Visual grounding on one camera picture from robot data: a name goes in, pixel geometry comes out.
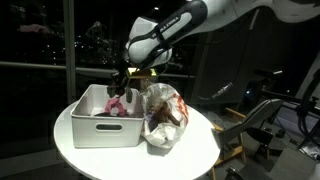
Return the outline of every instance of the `red item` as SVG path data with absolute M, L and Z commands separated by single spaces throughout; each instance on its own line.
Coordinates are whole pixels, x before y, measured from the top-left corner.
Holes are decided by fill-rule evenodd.
M 127 114 L 127 110 L 123 108 L 123 105 L 120 102 L 120 99 L 113 98 L 109 99 L 107 103 L 107 107 L 105 108 L 106 113 L 111 113 L 112 108 L 118 108 L 118 115 L 125 116 Z

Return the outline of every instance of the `transparent plastic bag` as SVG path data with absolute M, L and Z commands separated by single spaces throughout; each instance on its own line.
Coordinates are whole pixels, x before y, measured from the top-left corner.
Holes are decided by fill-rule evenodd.
M 170 85 L 156 83 L 150 85 L 145 91 L 140 93 L 142 96 L 142 106 L 146 114 L 143 125 L 142 136 L 147 141 L 157 147 L 172 148 L 181 138 L 188 124 L 188 109 L 179 93 Z M 152 120 L 152 108 L 159 107 L 164 102 L 174 118 L 179 121 L 179 126 L 168 120 L 159 123 L 152 129 L 149 124 Z

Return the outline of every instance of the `machine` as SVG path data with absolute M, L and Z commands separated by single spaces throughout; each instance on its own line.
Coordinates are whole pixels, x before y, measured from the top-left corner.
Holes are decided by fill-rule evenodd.
M 172 46 L 182 38 L 214 31 L 263 6 L 287 23 L 303 22 L 320 14 L 320 0 L 193 0 L 161 23 L 138 17 L 126 44 L 125 62 L 114 75 L 116 85 L 125 88 L 128 67 L 145 70 L 167 63 Z

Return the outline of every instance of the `dark background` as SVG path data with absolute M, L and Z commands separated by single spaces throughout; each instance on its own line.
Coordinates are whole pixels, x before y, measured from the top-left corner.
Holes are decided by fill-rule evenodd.
M 115 69 L 138 16 L 160 22 L 185 3 L 184 0 L 76 0 L 77 67 Z M 1 62 L 66 64 L 62 0 L 2 0 L 0 8 Z M 175 44 L 172 64 L 166 73 L 200 77 L 197 91 L 193 79 L 161 77 L 159 82 L 174 86 L 190 104 L 240 103 L 251 108 L 259 101 L 264 84 L 273 92 L 295 96 L 320 48 L 320 18 L 288 24 L 279 21 L 270 9 L 261 8 L 254 29 L 249 31 L 253 13 L 214 31 L 209 44 L 204 43 L 208 33 L 192 35 Z M 96 21 L 102 26 L 91 29 L 96 34 L 88 37 L 86 33 Z M 17 31 L 20 25 L 30 24 L 46 26 L 52 34 Z M 98 44 L 97 37 L 105 42 Z M 205 47 L 209 53 L 200 72 L 200 56 Z M 283 73 L 270 77 L 255 74 L 255 70 Z M 89 84 L 111 82 L 83 73 L 77 73 L 76 80 L 77 97 Z M 197 98 L 209 97 L 229 82 L 234 82 L 234 87 L 219 98 L 208 102 Z M 68 106 L 65 71 L 2 65 L 0 83 L 0 158 L 53 148 L 54 122 Z

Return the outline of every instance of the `white plastic bin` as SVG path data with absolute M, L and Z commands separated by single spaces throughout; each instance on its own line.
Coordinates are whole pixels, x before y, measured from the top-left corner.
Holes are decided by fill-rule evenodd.
M 107 86 L 90 85 L 71 111 L 73 142 L 76 148 L 137 146 L 144 120 L 139 92 L 132 89 L 132 101 L 126 94 L 120 102 L 127 110 L 126 117 L 94 116 L 105 110 Z

